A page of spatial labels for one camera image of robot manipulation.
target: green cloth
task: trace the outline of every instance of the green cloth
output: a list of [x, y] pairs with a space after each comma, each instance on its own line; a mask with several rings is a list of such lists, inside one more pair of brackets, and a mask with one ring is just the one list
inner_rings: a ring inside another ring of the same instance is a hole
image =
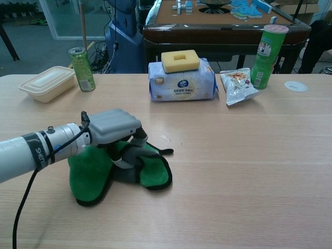
[[[126, 157], [130, 156], [132, 147], [138, 146], [123, 141], [116, 144], [116, 149], [121, 155], [126, 153]], [[144, 149], [158, 152], [147, 144]], [[106, 148], [87, 146], [83, 153], [70, 157], [70, 187], [77, 203], [83, 206], [99, 203], [113, 180], [140, 183], [150, 190], [164, 189], [171, 184], [172, 173], [163, 156], [154, 153], [138, 157], [140, 165], [127, 170], [120, 169], [111, 161]]]

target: container lid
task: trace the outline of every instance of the container lid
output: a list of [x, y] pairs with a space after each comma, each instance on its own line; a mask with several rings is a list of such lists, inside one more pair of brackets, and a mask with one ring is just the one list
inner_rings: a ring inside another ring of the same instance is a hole
[[294, 92], [306, 92], [308, 87], [299, 81], [287, 81], [285, 87]]
[[264, 30], [275, 34], [286, 34], [289, 29], [283, 25], [268, 24], [264, 26]]
[[71, 48], [68, 50], [69, 54], [81, 54], [85, 52], [85, 48], [77, 47], [77, 48]]
[[73, 77], [74, 74], [73, 69], [54, 66], [22, 83], [19, 89], [33, 95], [43, 95]]

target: plastic food container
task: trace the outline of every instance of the plastic food container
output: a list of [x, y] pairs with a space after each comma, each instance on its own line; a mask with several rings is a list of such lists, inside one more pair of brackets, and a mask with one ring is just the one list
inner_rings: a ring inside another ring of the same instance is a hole
[[74, 75], [73, 69], [54, 66], [24, 82], [19, 89], [35, 100], [47, 103], [74, 86]]

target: pringles can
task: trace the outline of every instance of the pringles can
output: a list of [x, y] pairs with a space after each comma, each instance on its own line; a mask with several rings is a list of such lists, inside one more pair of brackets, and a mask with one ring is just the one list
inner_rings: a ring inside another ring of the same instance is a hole
[[95, 89], [95, 83], [87, 51], [85, 48], [72, 48], [68, 51], [68, 53], [81, 91], [93, 91]]
[[257, 89], [266, 88], [288, 28], [282, 25], [265, 25], [254, 66], [251, 82]]

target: wet wipes package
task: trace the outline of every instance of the wet wipes package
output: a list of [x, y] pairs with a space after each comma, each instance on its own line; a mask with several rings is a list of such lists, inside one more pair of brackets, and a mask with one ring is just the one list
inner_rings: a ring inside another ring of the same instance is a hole
[[217, 84], [205, 58], [198, 70], [165, 73], [161, 62], [149, 63], [149, 89], [154, 101], [213, 99]]

